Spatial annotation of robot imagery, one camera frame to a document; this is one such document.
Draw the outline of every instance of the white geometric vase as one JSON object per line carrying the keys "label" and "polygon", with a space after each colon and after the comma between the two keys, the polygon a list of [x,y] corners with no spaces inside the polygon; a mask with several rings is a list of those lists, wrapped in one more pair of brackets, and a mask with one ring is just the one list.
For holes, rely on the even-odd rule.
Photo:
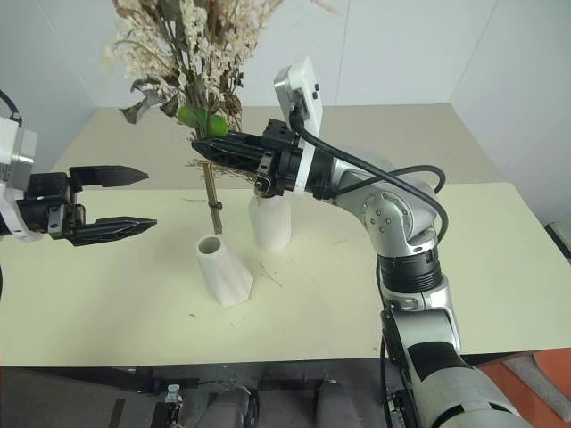
{"label": "white geometric vase", "polygon": [[220,236],[205,236],[195,250],[204,282],[220,305],[226,308],[248,300],[253,276]]}
{"label": "white geometric vase", "polygon": [[248,205],[253,236],[266,251],[283,250],[292,240],[292,207],[283,196],[259,198],[254,195]]}

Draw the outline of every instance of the beige table surface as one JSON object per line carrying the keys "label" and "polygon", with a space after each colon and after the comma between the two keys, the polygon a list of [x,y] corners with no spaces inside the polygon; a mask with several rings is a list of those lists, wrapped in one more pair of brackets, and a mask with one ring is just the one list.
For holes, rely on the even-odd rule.
{"label": "beige table surface", "polygon": [[[194,243],[211,230],[200,190],[87,191],[88,219],[157,226],[73,248],[0,242],[0,350],[7,366],[135,366],[378,356],[375,254],[348,213],[293,201],[291,244],[258,250],[249,190],[221,190],[224,237],[251,269],[249,301],[209,296]],[[512,185],[448,185],[440,246],[465,353],[571,346],[571,267]]]}

